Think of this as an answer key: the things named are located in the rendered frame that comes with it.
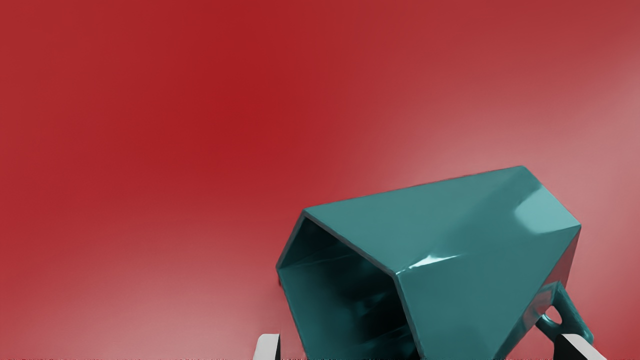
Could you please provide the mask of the teal faceted mug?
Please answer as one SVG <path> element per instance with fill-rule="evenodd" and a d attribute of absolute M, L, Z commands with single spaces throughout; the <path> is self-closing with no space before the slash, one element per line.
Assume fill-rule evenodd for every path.
<path fill-rule="evenodd" d="M 309 360 L 505 360 L 534 327 L 594 342 L 581 230 L 515 166 L 304 208 L 276 271 Z"/>

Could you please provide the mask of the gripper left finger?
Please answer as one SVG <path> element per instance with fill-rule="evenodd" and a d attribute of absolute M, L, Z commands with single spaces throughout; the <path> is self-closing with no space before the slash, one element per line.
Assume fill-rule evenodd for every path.
<path fill-rule="evenodd" d="M 281 335 L 279 333 L 261 334 L 257 339 L 253 360 L 282 360 Z"/>

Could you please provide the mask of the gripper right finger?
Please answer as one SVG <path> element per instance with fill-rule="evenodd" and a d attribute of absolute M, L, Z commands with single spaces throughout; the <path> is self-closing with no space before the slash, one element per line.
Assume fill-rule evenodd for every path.
<path fill-rule="evenodd" d="M 594 335 L 560 333 L 554 339 L 553 360 L 608 360 L 593 346 Z"/>

